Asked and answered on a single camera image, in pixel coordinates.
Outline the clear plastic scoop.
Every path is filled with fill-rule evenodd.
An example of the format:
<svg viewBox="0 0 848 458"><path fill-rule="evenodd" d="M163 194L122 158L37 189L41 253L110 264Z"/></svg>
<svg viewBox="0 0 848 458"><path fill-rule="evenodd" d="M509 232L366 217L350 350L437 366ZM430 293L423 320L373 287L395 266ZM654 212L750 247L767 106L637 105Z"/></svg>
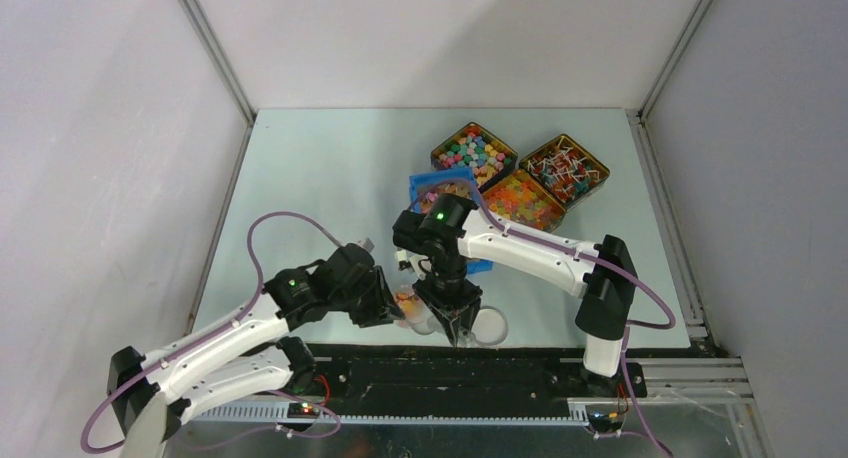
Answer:
<svg viewBox="0 0 848 458"><path fill-rule="evenodd" d="M428 326L429 326L429 327L430 327L430 328L431 328L431 329L432 329L435 333L440 333L440 334L442 334L442 335L444 335L444 336L446 337L446 335L445 335L445 333L444 333L444 330L443 330L443 328L442 328L442 325L441 325L441 323L440 323L440 319L441 319L442 317L447 317L447 316L461 316L461 317L462 317L462 319L463 319L463 323L464 323L464 324L465 324L465 326L467 327L467 342L466 342L466 346L465 346L465 347L468 347L468 346L471 346L471 345L473 344L473 340L472 340L473 335L472 335L472 333L471 333L471 328L472 328L472 325L473 325L473 324L474 324L474 322L475 322L475 319L476 319L477 314L478 314L478 312L477 312L477 311L475 311L475 310L465 310L465 311L464 311L464 312L462 312L462 313L435 314L435 315L430 316L430 317L427 319L426 324L427 324L427 325L428 325Z"/></svg>

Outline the clear plastic jar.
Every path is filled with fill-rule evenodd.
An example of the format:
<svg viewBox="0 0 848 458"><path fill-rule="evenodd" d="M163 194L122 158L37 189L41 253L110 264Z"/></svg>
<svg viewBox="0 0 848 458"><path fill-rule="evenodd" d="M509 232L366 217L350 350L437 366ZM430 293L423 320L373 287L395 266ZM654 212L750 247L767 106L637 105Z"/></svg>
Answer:
<svg viewBox="0 0 848 458"><path fill-rule="evenodd" d="M432 312L410 285L399 287L394 293L394 301L403 312L403 317L395 321L397 326L423 336L435 332L437 321L433 321Z"/></svg>

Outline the blue plastic candy bin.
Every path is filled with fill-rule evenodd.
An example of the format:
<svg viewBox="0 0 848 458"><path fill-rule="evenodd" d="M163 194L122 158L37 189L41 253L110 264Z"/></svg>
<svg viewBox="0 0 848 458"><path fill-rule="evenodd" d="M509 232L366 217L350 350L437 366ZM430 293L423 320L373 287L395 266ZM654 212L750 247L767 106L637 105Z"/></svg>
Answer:
<svg viewBox="0 0 848 458"><path fill-rule="evenodd" d="M466 236L466 219L479 209L474 201L479 190L471 170L460 167L415 175L411 180L415 196L394 227L394 243L409 251L418 278L435 272L461 278L492 270L491 261L476 258L459 245Z"/></svg>

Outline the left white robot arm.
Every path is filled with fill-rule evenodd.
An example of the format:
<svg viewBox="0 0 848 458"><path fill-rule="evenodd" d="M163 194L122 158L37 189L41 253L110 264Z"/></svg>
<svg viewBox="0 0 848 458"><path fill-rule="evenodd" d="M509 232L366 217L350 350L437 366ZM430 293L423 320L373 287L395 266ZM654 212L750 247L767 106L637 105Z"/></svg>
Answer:
<svg viewBox="0 0 848 458"><path fill-rule="evenodd" d="M304 394L316 381L316 360L293 331L342 312L368 328L403 316L370 252L348 243L326 260L284 269L248 301L206 328L162 349L133 347L110 361L107 393L124 433L148 402L163 396L163 436L201 413L255 393Z"/></svg>

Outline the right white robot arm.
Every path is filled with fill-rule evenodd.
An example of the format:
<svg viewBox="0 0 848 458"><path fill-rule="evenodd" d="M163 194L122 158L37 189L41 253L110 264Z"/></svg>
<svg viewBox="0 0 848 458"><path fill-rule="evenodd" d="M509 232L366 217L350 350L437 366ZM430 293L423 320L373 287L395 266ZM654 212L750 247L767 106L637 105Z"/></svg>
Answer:
<svg viewBox="0 0 848 458"><path fill-rule="evenodd" d="M451 345L471 330L481 306L482 290L468 279L467 263L487 260L580 299L575 324L586 336L583 386L606 396L620 385L620 355L638 281L621 239L569 240L495 215L470 199L443 194L425 214L402 211L392 226L392 240L398 249L428 261L413 289Z"/></svg>

